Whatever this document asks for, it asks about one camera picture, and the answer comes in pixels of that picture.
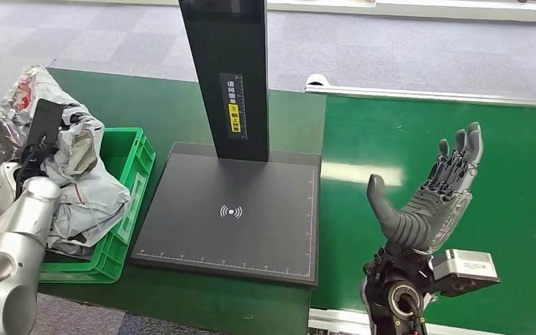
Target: gray robotic hand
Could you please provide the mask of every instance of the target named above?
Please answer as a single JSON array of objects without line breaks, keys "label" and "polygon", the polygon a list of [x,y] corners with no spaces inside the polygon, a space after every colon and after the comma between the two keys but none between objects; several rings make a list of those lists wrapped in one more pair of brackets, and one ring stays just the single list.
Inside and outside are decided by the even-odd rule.
[{"label": "gray robotic hand", "polygon": [[439,149],[428,179],[400,211],[385,196],[381,176],[372,174],[366,190],[386,238],[426,254],[434,253],[447,241],[472,199],[469,190],[484,151],[479,124],[470,124],[467,132],[457,132],[450,157],[446,140],[440,141]]}]

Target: robotic thumb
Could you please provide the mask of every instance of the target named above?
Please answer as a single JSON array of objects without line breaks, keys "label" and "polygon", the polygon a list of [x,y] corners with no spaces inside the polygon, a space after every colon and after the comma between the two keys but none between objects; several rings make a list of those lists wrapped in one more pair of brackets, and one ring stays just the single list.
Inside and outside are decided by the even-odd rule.
[{"label": "robotic thumb", "polygon": [[378,174],[372,174],[366,187],[366,198],[383,231],[394,230],[399,223],[399,214],[385,196],[385,182]]}]

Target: green basket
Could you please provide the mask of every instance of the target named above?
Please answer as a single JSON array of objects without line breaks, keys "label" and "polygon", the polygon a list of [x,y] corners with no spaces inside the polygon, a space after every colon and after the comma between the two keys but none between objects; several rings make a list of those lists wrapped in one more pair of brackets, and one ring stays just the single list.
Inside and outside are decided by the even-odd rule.
[{"label": "green basket", "polygon": [[155,152],[141,128],[107,128],[100,157],[106,170],[131,192],[126,213],[96,244],[90,260],[46,253],[41,283],[113,283],[120,278]]}]

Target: black platform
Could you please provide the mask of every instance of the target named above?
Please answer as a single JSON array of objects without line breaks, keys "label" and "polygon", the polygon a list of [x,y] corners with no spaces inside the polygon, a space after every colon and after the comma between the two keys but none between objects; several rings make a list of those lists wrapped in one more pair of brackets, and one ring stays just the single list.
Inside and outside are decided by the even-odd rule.
[{"label": "black platform", "polygon": [[131,261],[315,287],[319,180],[319,155],[175,143]]}]

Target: wireless charging symbol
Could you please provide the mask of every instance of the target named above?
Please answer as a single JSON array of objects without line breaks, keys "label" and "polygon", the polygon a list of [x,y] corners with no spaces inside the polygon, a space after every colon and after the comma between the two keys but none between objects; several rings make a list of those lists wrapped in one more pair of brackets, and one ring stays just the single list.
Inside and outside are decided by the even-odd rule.
[{"label": "wireless charging symbol", "polygon": [[220,213],[221,213],[221,218],[224,218],[227,215],[233,215],[235,218],[241,218],[241,215],[244,213],[244,210],[241,209],[241,206],[235,209],[230,209],[229,207],[227,207],[226,204],[224,204],[221,207]]}]

